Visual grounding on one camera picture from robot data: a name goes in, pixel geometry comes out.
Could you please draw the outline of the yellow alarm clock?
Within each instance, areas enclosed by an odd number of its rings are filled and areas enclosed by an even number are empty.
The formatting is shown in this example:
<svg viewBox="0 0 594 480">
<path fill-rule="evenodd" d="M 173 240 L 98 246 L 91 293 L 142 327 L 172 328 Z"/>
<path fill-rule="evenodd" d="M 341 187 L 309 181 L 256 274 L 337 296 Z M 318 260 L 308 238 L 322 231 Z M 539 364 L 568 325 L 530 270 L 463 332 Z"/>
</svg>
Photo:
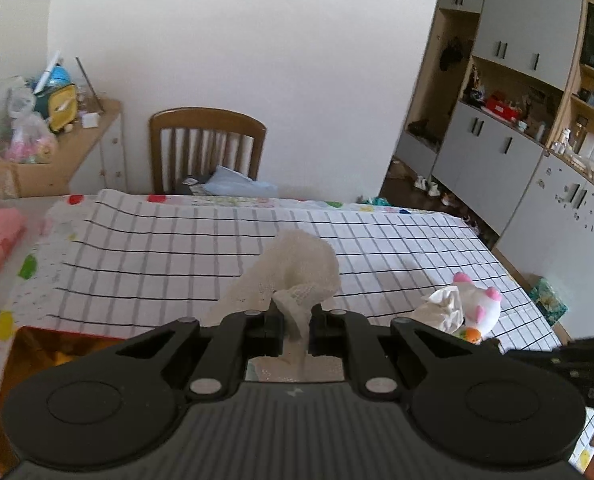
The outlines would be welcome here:
<svg viewBox="0 0 594 480">
<path fill-rule="evenodd" d="M 54 89 L 48 97 L 48 126 L 52 132 L 62 131 L 78 115 L 78 89 L 76 84 Z"/>
</svg>

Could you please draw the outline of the brown wooden chair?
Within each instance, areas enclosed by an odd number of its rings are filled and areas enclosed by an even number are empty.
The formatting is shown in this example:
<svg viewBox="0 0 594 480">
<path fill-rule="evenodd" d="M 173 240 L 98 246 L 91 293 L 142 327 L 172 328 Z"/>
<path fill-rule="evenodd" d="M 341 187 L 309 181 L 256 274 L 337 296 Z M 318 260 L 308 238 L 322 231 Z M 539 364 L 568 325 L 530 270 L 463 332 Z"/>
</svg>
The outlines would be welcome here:
<svg viewBox="0 0 594 480">
<path fill-rule="evenodd" d="M 148 132 L 153 191 L 163 195 L 187 177 L 208 180 L 220 166 L 255 180 L 267 127 L 232 110 L 187 106 L 155 113 Z"/>
</svg>

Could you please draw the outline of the large wooden wall cabinet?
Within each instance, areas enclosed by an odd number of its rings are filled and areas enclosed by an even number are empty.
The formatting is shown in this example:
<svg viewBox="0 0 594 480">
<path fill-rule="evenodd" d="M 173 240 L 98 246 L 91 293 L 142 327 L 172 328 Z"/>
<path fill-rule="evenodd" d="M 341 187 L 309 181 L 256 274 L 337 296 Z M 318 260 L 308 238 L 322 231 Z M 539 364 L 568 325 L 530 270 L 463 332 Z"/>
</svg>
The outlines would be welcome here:
<svg viewBox="0 0 594 480">
<path fill-rule="evenodd" d="M 594 336 L 594 0 L 437 0 L 395 157 Z"/>
</svg>

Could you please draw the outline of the red storage box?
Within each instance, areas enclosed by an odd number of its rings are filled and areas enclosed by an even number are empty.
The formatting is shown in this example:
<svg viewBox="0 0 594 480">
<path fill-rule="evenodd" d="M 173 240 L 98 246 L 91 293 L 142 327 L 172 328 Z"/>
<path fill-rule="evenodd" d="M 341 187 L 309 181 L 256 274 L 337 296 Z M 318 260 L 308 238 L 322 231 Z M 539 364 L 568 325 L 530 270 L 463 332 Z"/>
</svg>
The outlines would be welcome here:
<svg viewBox="0 0 594 480">
<path fill-rule="evenodd" d="M 11 391 L 43 370 L 75 361 L 122 342 L 122 338 L 23 326 L 13 338 L 0 382 L 0 477 L 18 464 L 4 434 L 1 412 Z"/>
</svg>

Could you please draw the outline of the small white cube box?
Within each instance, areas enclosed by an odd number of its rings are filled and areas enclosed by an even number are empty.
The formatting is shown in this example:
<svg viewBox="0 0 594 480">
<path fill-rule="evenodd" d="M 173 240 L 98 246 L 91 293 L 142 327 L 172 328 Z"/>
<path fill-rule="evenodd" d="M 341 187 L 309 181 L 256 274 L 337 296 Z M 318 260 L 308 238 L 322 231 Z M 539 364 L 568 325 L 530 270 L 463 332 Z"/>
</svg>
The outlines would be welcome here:
<svg viewBox="0 0 594 480">
<path fill-rule="evenodd" d="M 100 114 L 89 112 L 80 117 L 81 127 L 84 129 L 98 128 L 100 124 Z"/>
</svg>

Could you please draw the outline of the white black checkered tablecloth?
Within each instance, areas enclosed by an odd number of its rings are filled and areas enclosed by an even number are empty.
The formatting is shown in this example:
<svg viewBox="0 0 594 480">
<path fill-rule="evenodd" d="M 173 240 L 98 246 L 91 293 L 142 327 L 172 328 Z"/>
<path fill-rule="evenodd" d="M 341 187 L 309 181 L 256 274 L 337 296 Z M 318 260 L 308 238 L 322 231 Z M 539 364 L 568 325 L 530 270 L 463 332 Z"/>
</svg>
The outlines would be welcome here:
<svg viewBox="0 0 594 480">
<path fill-rule="evenodd" d="M 54 285 L 47 323 L 126 338 L 190 314 L 204 318 L 280 231 L 301 229 L 335 250 L 338 307 L 385 324 L 457 272 L 502 295 L 493 329 L 504 349 L 558 345 L 529 296 L 461 219 L 369 206 L 247 207 L 234 200 L 148 200 L 115 190 L 84 202 Z"/>
</svg>

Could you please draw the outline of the blue cushion on chair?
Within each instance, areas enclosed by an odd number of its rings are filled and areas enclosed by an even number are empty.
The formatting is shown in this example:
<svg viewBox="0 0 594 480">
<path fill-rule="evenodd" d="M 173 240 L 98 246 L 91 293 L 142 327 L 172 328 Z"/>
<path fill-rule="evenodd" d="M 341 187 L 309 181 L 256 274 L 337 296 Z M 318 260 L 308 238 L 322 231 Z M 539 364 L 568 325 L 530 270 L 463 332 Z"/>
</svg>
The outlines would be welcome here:
<svg viewBox="0 0 594 480">
<path fill-rule="evenodd" d="M 279 188 L 268 182 L 257 181 L 239 172 L 218 166 L 204 184 L 204 191 L 213 196 L 278 198 Z"/>
</svg>

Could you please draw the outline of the white tissue cloth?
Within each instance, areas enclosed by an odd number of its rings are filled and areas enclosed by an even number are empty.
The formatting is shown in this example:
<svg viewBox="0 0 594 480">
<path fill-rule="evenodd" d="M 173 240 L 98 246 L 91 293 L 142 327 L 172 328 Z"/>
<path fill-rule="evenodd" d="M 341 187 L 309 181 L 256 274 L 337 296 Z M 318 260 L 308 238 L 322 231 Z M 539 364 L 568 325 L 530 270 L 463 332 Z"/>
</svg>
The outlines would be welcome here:
<svg viewBox="0 0 594 480">
<path fill-rule="evenodd" d="M 464 323 L 460 289 L 455 285 L 439 288 L 426 296 L 410 318 L 446 334 L 454 334 Z"/>
</svg>

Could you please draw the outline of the white pink plush toy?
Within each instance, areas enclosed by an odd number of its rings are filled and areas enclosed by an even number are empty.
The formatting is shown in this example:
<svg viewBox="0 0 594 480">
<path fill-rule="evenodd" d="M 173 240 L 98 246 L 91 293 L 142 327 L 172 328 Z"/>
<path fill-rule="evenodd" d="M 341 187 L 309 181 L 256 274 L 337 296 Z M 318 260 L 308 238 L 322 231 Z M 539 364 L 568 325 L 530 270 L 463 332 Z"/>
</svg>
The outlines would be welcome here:
<svg viewBox="0 0 594 480">
<path fill-rule="evenodd" d="M 471 344 L 488 336 L 501 314 L 502 294 L 495 287 L 480 288 L 464 272 L 457 272 L 453 285 L 460 295 L 464 322 L 457 335 Z"/>
</svg>

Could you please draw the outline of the clear plastic bag with items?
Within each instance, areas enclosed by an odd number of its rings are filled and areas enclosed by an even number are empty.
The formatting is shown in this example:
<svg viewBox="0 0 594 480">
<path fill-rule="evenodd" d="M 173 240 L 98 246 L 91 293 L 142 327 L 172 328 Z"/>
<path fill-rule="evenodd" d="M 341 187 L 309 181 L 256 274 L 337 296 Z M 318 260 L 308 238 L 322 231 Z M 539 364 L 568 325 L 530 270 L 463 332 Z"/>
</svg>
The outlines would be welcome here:
<svg viewBox="0 0 594 480">
<path fill-rule="evenodd" d="M 50 164 L 58 151 L 58 139 L 40 114 L 32 112 L 12 120 L 12 139 L 6 159 L 18 164 Z"/>
</svg>

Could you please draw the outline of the white knitted cloth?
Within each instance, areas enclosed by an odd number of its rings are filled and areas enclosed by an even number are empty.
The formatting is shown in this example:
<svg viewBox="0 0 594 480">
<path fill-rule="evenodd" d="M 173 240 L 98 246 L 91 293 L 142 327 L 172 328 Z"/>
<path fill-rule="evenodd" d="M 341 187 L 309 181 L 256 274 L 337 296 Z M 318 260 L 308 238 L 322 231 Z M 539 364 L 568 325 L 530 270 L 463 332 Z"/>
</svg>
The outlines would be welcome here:
<svg viewBox="0 0 594 480">
<path fill-rule="evenodd" d="M 204 316 L 205 326 L 227 315 L 265 311 L 275 304 L 285 318 L 283 350 L 277 358 L 262 356 L 247 365 L 246 377 L 258 382 L 337 382 L 343 363 L 308 353 L 311 309 L 335 306 L 340 289 L 333 247 L 302 230 L 284 230 L 265 245 L 261 256 Z"/>
</svg>

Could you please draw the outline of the wooden side cabinet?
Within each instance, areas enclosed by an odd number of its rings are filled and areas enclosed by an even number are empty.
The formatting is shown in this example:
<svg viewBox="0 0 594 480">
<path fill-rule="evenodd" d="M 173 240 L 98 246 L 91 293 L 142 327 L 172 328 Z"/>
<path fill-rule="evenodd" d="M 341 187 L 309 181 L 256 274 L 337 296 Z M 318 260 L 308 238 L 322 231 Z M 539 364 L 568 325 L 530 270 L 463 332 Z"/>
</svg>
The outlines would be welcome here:
<svg viewBox="0 0 594 480">
<path fill-rule="evenodd" d="M 58 136 L 50 164 L 12 165 L 18 197 L 94 195 L 103 188 L 126 192 L 126 156 L 122 134 L 122 103 L 104 99 L 98 128 L 75 126 Z"/>
</svg>

